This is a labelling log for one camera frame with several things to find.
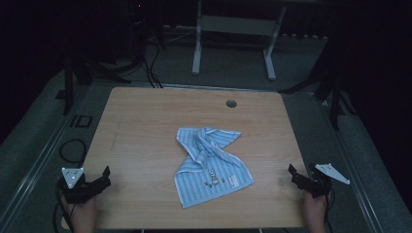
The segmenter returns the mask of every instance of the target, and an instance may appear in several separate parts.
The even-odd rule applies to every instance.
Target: small white object
[[[69,188],[73,188],[76,185],[83,172],[83,168],[61,168],[61,173]]]
[[[327,175],[328,177],[334,178],[342,183],[345,184],[350,184],[351,182],[343,177],[336,169],[333,168],[333,166],[329,164],[325,165],[319,165],[316,164],[315,166],[319,171],[321,171],[323,174]]]

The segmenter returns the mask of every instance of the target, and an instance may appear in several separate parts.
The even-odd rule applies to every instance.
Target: equipment
[[[103,172],[103,176],[92,183],[86,182],[83,168],[65,169],[61,171],[63,177],[58,181],[58,187],[61,189],[67,203],[83,204],[93,196],[100,194],[106,187],[111,185],[109,176],[109,166]]]
[[[309,168],[312,171],[311,179],[298,174],[291,164],[289,165],[288,170],[292,174],[292,182],[296,183],[297,188],[307,190],[312,194],[313,198],[329,195],[329,192],[332,189],[330,178],[334,178],[345,184],[350,183],[350,181],[336,171],[330,163],[327,165],[315,165],[311,163]]]

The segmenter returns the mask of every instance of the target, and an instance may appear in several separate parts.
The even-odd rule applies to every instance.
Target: towel
[[[235,155],[223,151],[239,131],[179,128],[177,141],[189,155],[175,176],[183,208],[188,208],[251,185],[254,179]]]

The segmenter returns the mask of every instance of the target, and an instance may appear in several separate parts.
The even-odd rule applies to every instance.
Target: dark background
[[[163,1],[163,23],[195,25],[195,2]],[[126,29],[113,26],[115,23],[109,18],[117,18],[118,24],[124,24],[128,20],[124,8],[105,5],[110,5],[110,1],[99,1],[99,7],[96,3],[1,1],[0,142],[13,130],[49,79],[63,68],[61,47],[64,38],[67,39],[64,35],[70,35],[70,42],[91,55],[102,52],[99,57],[113,59],[116,51],[121,50],[118,40],[124,39],[119,35],[126,33],[128,25]],[[256,17],[270,17],[268,8],[258,3],[260,1],[254,2],[257,9],[253,12],[245,10],[249,8],[242,4],[232,8],[232,12],[216,8],[216,5],[205,6],[205,10],[219,14],[217,9],[224,9],[225,14],[235,16],[253,17],[254,13],[260,13]],[[281,31],[295,33],[298,37],[303,34],[329,37],[336,21],[343,16],[344,36],[333,54],[338,59],[342,49],[350,51],[344,89],[350,94],[399,193],[411,210],[412,4],[400,0],[357,1],[357,6],[345,3],[353,8],[348,11],[347,7],[291,4]],[[73,15],[67,15],[70,10],[75,10],[77,19],[67,20],[66,16]]]

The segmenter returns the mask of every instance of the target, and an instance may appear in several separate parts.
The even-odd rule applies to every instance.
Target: towel label
[[[232,187],[239,186],[239,182],[237,181],[237,178],[236,178],[235,175],[231,175],[231,176],[229,177],[229,182],[230,182],[230,185],[231,185]]]

